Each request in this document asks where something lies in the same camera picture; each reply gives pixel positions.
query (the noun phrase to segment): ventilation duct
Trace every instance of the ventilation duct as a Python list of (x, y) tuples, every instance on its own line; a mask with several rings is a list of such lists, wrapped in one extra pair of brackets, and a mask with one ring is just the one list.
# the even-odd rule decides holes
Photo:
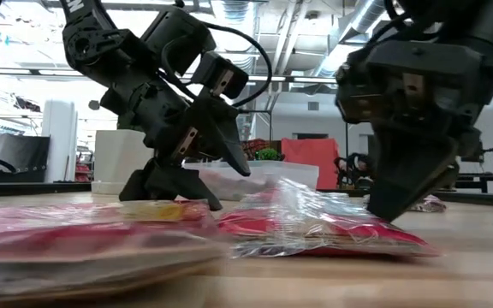
[(368, 32), (385, 12), (385, 0), (359, 0), (354, 12), (350, 15), (349, 23), (340, 31), (339, 43)]
[[(256, 21), (256, 5), (250, 1), (221, 0), (212, 1), (214, 15), (219, 21), (225, 22), (226, 27), (232, 27), (253, 37)], [(222, 42), (228, 52), (248, 52), (252, 46), (245, 39), (229, 34)], [(249, 55), (230, 55), (229, 60), (247, 73), (252, 72), (254, 58)]]
[(339, 20), (339, 27), (330, 35), (335, 45), (312, 72), (312, 76), (331, 78), (349, 52), (359, 47), (344, 45), (346, 40), (366, 33), (385, 12), (384, 0), (359, 0), (353, 13)]

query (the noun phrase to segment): yellow label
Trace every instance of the yellow label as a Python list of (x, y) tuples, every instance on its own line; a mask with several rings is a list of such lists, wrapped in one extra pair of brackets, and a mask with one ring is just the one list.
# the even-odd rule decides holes
[(171, 202), (131, 204), (122, 210), (126, 219), (137, 222), (179, 221), (183, 214), (183, 207)]

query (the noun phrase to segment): white wall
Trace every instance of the white wall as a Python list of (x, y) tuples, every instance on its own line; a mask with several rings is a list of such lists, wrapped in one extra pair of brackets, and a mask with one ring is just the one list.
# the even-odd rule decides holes
[[(318, 101), (319, 111), (308, 111), (307, 102)], [(257, 109), (262, 109), (266, 98), (257, 100)], [(345, 155), (346, 137), (345, 122), (334, 105), (334, 96), (318, 94), (307, 96), (300, 93), (282, 93), (274, 108), (272, 117), (272, 139), (292, 138), (293, 133), (327, 133), (336, 139), (340, 153)], [(270, 139), (269, 127), (260, 119), (254, 123), (254, 138)], [(476, 127), (482, 131), (484, 148), (493, 147), (493, 100), (478, 119)], [(349, 153), (366, 152), (368, 149), (366, 135), (372, 134), (370, 124), (362, 123), (349, 126)], [(481, 168), (476, 163), (460, 163), (461, 172), (492, 172), (493, 154), (485, 156), (485, 164)], [(476, 192), (479, 190), (461, 190), (462, 192)], [(489, 184), (489, 192), (493, 193), (493, 183)]]

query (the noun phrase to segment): wire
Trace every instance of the wire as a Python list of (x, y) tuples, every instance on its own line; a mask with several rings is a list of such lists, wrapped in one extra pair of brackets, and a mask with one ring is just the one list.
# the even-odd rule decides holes
[(265, 65), (267, 66), (267, 79), (265, 80), (264, 84), (254, 94), (250, 95), (248, 98), (242, 99), (241, 101), (239, 101), (235, 104), (232, 104), (232, 106), (241, 107), (241, 106), (247, 104), (248, 102), (252, 101), (253, 99), (257, 98), (262, 93), (264, 93), (265, 90), (267, 90), (267, 88), (270, 87), (271, 79), (273, 78), (273, 72), (271, 69), (271, 60), (270, 60), (270, 57), (265, 52), (264, 47), (262, 47), (262, 45), (260, 45), (254, 38), (251, 38), (248, 35), (242, 33), (239, 30), (236, 30), (234, 28), (214, 25), (214, 24), (211, 24), (210, 22), (203, 22), (203, 23), (210, 29), (223, 31), (223, 32), (227, 32), (227, 33), (233, 33), (235, 35), (238, 35), (238, 36), (244, 38), (248, 43), (252, 44), (252, 46), (254, 46), (254, 48), (256, 48), (259, 51), (260, 55), (265, 60)]
[[(238, 35), (242, 38), (244, 38), (246, 41), (248, 41), (254, 48), (256, 48), (260, 55), (264, 58), (265, 63), (268, 68), (268, 74), (267, 74), (267, 79), (265, 80), (265, 83), (252, 95), (250, 95), (248, 98), (242, 99), (241, 101), (232, 104), (234, 107), (241, 107), (248, 102), (251, 102), (253, 99), (257, 98), (260, 96), (262, 93), (267, 90), (267, 88), (270, 87), (271, 79), (273, 78), (273, 72), (271, 71), (271, 60), (270, 57), (267, 55), (265, 52), (264, 48), (254, 39), (249, 37), (248, 35), (242, 33), (239, 30), (236, 30), (234, 28), (230, 27), (223, 27), (223, 26), (218, 26), (211, 24), (210, 22), (203, 22), (205, 26), (207, 26), (210, 29), (218, 30), (218, 31), (223, 31), (227, 33), (233, 33), (235, 35)], [(161, 51), (161, 68), (163, 69), (164, 72), (160, 72), (160, 76), (169, 82), (170, 84), (176, 86), (178, 90), (180, 90), (182, 93), (184, 93), (186, 96), (191, 98), (192, 100), (195, 100), (197, 96), (193, 94), (188, 88), (188, 85), (191, 85), (191, 82), (188, 83), (182, 83), (180, 79), (176, 76), (174, 69), (170, 66), (169, 63), (169, 55), (170, 53), (175, 49), (180, 47), (181, 45), (187, 45), (190, 41), (190, 38), (186, 35), (181, 36), (177, 39), (174, 39), (167, 43), (164, 47), (163, 50)]]
[[(397, 13), (395, 6), (393, 5), (393, 0), (383, 0), (383, 5), (385, 7), (385, 11), (387, 12), (387, 15), (391, 20), (399, 17), (399, 14)], [(406, 24), (405, 21), (402, 22), (397, 22), (396, 24), (393, 25), (393, 27), (397, 30), (397, 32), (405, 30), (408, 25)], [(430, 39), (434, 39), (439, 32), (437, 33), (421, 33), (416, 40), (421, 40), (421, 41), (426, 41)]]
[(180, 81), (180, 79), (176, 76), (174, 69), (172, 69), (169, 63), (170, 52), (172, 52), (176, 46), (180, 46), (181, 44), (187, 44), (189, 43), (189, 41), (190, 41), (189, 37), (184, 35), (168, 42), (163, 47), (163, 49), (161, 50), (161, 68), (163, 68), (166, 74), (160, 74), (160, 75), (163, 79), (167, 80), (170, 84), (176, 86), (178, 90), (180, 90), (186, 96), (190, 97), (191, 99), (195, 99), (197, 96), (187, 88), (187, 84), (183, 84)]
[(408, 14), (408, 13), (403, 13), (401, 15), (397, 15), (396, 17), (393, 18), (392, 21), (390, 21), (388, 24), (386, 24), (381, 29), (379, 29), (376, 33), (374, 33), (374, 35), (372, 35), (372, 37), (370, 38), (370, 40), (368, 40), (368, 42), (366, 43), (366, 45), (369, 46), (371, 44), (377, 43), (377, 41), (387, 31), (391, 30), (392, 28), (396, 27), (397, 25), (402, 24), (403, 26), (407, 27), (406, 24), (404, 24), (404, 21), (407, 20), (408, 18), (410, 18), (410, 14)]
[(424, 33), (425, 29), (431, 27), (439, 17), (442, 15), (449, 15), (450, 9), (454, 6), (449, 2), (439, 0), (434, 2), (426, 11), (426, 13), (419, 18), (416, 18), (414, 23), (399, 31), (398, 33), (386, 38), (394, 40), (427, 40), (437, 37), (440, 33), (440, 29), (436, 33)]

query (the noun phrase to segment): window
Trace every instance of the window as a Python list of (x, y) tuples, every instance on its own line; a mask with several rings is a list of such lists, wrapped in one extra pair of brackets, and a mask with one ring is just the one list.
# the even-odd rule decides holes
[(327, 133), (293, 133), (293, 139), (327, 139)]

